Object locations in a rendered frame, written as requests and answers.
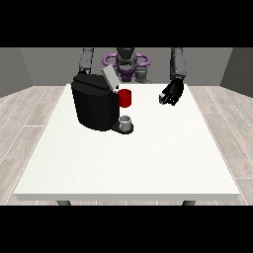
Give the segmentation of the pale grey machine lid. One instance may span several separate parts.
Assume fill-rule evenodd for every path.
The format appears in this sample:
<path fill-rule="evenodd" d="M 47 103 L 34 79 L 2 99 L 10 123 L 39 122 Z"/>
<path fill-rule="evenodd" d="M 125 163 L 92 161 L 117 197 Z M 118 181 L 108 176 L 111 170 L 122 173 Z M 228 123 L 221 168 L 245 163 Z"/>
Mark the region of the pale grey machine lid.
<path fill-rule="evenodd" d="M 102 69 L 102 74 L 106 78 L 111 90 L 115 90 L 121 83 L 112 65 Z"/>

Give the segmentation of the black coffee machine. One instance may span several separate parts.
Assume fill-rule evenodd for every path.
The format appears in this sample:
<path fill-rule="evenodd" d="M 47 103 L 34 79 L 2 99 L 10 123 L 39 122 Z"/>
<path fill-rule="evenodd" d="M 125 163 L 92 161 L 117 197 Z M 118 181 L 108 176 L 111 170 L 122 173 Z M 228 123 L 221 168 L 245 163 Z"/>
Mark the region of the black coffee machine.
<path fill-rule="evenodd" d="M 81 125 L 98 131 L 133 132 L 132 123 L 130 130 L 120 130 L 119 90 L 111 90 L 103 75 L 78 73 L 73 78 L 71 90 Z"/>

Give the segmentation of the small grey cup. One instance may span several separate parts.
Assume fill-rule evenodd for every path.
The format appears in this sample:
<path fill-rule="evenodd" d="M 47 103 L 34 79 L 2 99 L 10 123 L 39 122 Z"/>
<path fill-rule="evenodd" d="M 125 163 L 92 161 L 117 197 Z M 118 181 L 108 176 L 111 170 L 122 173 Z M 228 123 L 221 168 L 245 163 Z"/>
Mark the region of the small grey cup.
<path fill-rule="evenodd" d="M 129 116 L 121 116 L 119 118 L 120 130 L 128 131 L 131 128 L 131 119 Z"/>

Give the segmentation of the red pod holder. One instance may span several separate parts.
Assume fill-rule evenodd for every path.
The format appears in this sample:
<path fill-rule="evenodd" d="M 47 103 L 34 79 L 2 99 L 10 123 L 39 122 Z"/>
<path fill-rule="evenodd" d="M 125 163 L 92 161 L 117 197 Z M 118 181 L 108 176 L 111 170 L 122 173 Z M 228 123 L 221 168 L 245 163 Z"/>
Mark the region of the red pod holder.
<path fill-rule="evenodd" d="M 119 106 L 127 108 L 131 105 L 131 91 L 129 89 L 121 89 L 118 91 Z"/>

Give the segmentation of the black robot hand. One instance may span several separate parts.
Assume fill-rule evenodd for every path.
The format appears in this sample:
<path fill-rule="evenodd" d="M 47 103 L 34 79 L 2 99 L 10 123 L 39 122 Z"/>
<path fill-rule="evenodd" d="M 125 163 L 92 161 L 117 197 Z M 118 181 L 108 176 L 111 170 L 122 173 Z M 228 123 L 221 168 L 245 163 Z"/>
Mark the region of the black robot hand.
<path fill-rule="evenodd" d="M 172 80 L 167 87 L 161 92 L 165 94 L 166 104 L 175 106 L 181 98 L 184 91 L 184 83 L 182 79 Z"/>

